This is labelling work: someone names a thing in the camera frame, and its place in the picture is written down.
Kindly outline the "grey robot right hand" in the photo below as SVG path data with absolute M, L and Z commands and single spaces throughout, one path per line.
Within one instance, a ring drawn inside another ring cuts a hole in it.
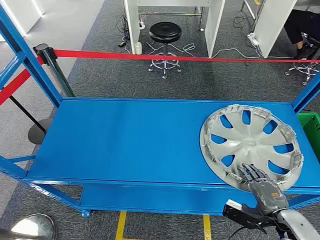
M 238 170 L 257 201 L 257 208 L 263 215 L 269 216 L 289 208 L 288 199 L 280 187 L 264 171 L 245 163 Z

